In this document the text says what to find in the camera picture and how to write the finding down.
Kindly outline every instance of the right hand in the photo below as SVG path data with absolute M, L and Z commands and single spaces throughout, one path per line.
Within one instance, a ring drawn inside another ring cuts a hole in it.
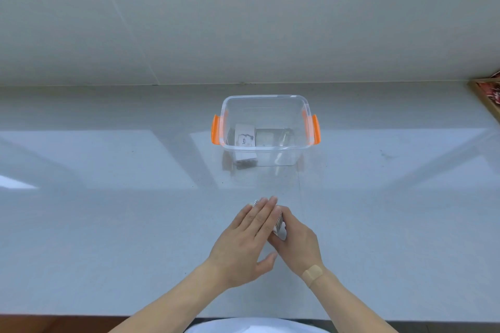
M 324 267 L 316 234 L 301 223 L 288 207 L 282 207 L 286 240 L 271 234 L 267 239 L 286 265 L 299 277 L 313 265 Z

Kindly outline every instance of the forearm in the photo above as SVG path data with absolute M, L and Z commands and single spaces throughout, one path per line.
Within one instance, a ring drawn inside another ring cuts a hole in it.
M 206 262 L 177 286 L 114 328 L 112 333 L 182 333 L 224 291 Z
M 312 283 L 310 289 L 340 333 L 396 332 L 346 289 L 328 269 L 323 268 L 323 275 Z

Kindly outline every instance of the white shirt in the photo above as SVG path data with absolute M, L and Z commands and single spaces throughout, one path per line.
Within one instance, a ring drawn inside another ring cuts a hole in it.
M 193 325 L 185 333 L 328 333 L 315 326 L 281 318 L 237 317 Z

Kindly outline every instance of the tile grout line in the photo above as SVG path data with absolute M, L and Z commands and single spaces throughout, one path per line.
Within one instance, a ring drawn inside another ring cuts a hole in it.
M 120 11 L 120 9 L 118 8 L 118 4 L 116 4 L 116 0 L 111 0 L 111 3 L 113 4 L 115 11 L 119 15 L 123 25 L 125 26 L 125 29 L 128 31 L 128 34 L 130 35 L 132 42 L 134 42 L 134 44 L 137 46 L 139 52 L 141 53 L 142 59 L 145 61 L 149 72 L 153 75 L 154 79 L 156 79 L 157 85 L 159 86 L 160 83 L 159 83 L 158 77 L 155 74 L 155 72 L 153 71 L 153 68 L 151 67 L 151 63 L 149 63 L 149 61 L 147 60 L 146 54 L 144 53 L 144 50 L 142 50 L 142 46 L 139 45 L 137 38 L 135 37 L 134 32 L 132 31 L 131 27 L 129 26 L 129 24 L 125 20 L 125 17 L 123 17 L 122 11 Z

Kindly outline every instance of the orange handle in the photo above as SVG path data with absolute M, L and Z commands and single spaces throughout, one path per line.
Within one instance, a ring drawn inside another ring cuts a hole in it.
M 320 122 L 317 120 L 317 116 L 313 115 L 312 116 L 312 126 L 314 128 L 314 144 L 317 145 L 321 142 L 321 129 L 320 129 Z
M 214 119 L 212 120 L 212 132 L 211 132 L 211 137 L 212 137 L 212 144 L 215 145 L 220 145 L 219 143 L 219 138 L 218 138 L 218 122 L 221 118 L 217 115 L 214 116 Z

